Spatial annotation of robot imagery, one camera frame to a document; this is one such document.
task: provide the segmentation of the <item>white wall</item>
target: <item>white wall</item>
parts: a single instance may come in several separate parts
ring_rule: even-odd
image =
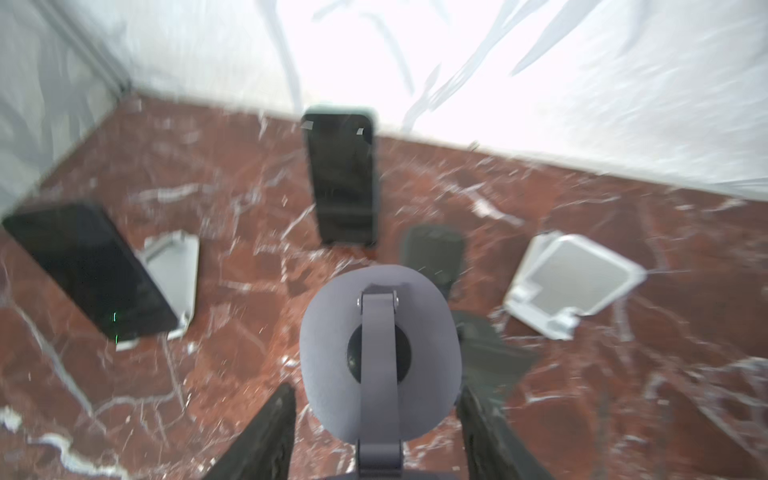
[[[0,214],[115,102],[31,2],[0,0]]]
[[[161,94],[768,198],[764,0],[69,2]]]

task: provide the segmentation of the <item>black smartphone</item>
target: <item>black smartphone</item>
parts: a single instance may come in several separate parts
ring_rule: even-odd
[[[379,178],[372,115],[314,108],[304,114],[302,129],[322,242],[374,245]]]
[[[110,340],[177,328],[174,311],[101,206],[34,207],[2,224]]]

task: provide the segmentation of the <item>phone screen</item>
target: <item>phone screen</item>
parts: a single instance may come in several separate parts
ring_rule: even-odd
[[[377,179],[370,118],[307,113],[303,128],[323,242],[375,243]]]
[[[176,328],[173,310],[99,206],[22,211],[3,227],[109,339]]]

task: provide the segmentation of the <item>white plastic mount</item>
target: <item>white plastic mount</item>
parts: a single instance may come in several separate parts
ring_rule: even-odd
[[[645,280],[645,269],[582,235],[534,237],[504,297],[504,308],[548,338],[573,339],[594,315]]]
[[[167,334],[169,340],[183,336],[194,317],[199,253],[200,239],[182,230],[147,238],[144,249],[136,252],[178,319],[177,328]],[[132,349],[138,342],[139,339],[118,342],[116,350]]]

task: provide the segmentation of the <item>phone holder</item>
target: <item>phone holder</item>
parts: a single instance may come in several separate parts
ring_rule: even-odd
[[[200,238],[182,230],[149,237],[144,249],[134,253],[157,285],[178,319],[177,328],[167,333],[169,340],[183,336],[194,316],[197,292],[197,261]],[[139,339],[116,344],[118,352],[132,349]]]

